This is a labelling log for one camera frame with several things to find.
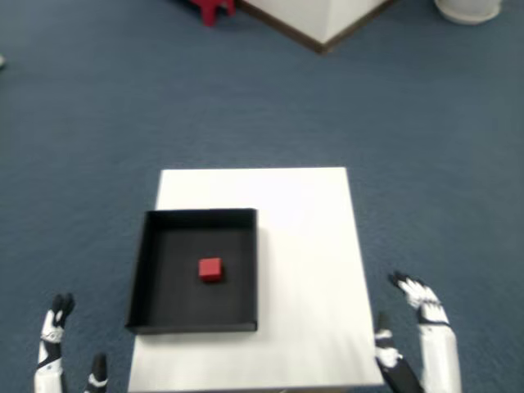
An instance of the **blue carpet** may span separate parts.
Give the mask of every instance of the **blue carpet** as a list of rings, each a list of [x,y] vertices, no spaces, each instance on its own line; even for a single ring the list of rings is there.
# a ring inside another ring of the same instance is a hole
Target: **blue carpet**
[[[466,28],[403,0],[321,57],[242,13],[206,29],[175,0],[0,2],[2,391],[31,390],[57,291],[77,298],[71,391],[97,350],[126,391],[129,280],[161,169],[328,165],[350,169],[373,312],[413,366],[393,269],[445,302],[464,392],[522,391],[523,18],[508,0]]]

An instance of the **brown baseboard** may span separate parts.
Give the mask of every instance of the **brown baseboard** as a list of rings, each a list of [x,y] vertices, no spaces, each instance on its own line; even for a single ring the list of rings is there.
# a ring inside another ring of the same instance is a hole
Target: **brown baseboard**
[[[394,2],[396,2],[396,0],[386,0],[380,6],[371,10],[368,14],[362,16],[355,23],[349,25],[348,27],[343,29],[339,34],[337,34],[335,37],[331,38],[325,43],[321,43],[320,41],[311,38],[310,36],[282,22],[281,20],[275,18],[267,12],[260,10],[258,7],[249,4],[245,0],[237,0],[237,6],[245,13],[255,17],[258,20],[261,20],[266,25],[273,27],[274,29],[278,30],[280,33],[286,35],[292,40],[322,55],[324,53],[331,52],[332,49],[340,41],[351,36],[357,29],[366,25],[369,21],[371,21],[374,17],[378,16],[380,13],[386,10]]]

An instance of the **red object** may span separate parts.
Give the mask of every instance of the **red object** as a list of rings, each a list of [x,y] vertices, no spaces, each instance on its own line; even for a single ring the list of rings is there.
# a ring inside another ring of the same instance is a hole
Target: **red object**
[[[228,6],[228,14],[235,13],[235,0],[191,0],[201,8],[204,25],[212,26],[215,24],[216,7],[225,3]]]
[[[222,279],[222,260],[220,258],[199,260],[198,276],[206,282],[220,281]]]

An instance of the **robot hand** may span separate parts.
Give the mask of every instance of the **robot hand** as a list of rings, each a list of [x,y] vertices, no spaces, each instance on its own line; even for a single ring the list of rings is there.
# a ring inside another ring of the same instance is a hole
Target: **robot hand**
[[[435,292],[422,280],[395,272],[389,276],[391,283],[406,296],[408,304],[416,311],[420,324],[448,325],[448,316]]]
[[[73,311],[75,301],[71,294],[55,296],[51,309],[43,321],[38,367],[34,374],[35,393],[66,393],[66,380],[62,368],[61,341],[67,317]],[[105,393],[107,366],[104,354],[96,355],[85,393]]]
[[[380,318],[375,342],[382,376],[398,393],[461,393],[457,341],[439,298],[422,280],[398,272],[390,275],[389,279],[417,311],[424,370],[422,382],[419,383],[395,348],[387,324]]]

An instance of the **red chair leg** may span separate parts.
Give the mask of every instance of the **red chair leg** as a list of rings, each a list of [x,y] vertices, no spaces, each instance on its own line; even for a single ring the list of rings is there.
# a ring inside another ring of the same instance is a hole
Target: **red chair leg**
[[[226,0],[226,4],[228,5],[228,14],[235,15],[235,0]]]
[[[211,27],[215,24],[215,11],[216,6],[211,5],[202,5],[202,19],[204,20],[204,25]]]

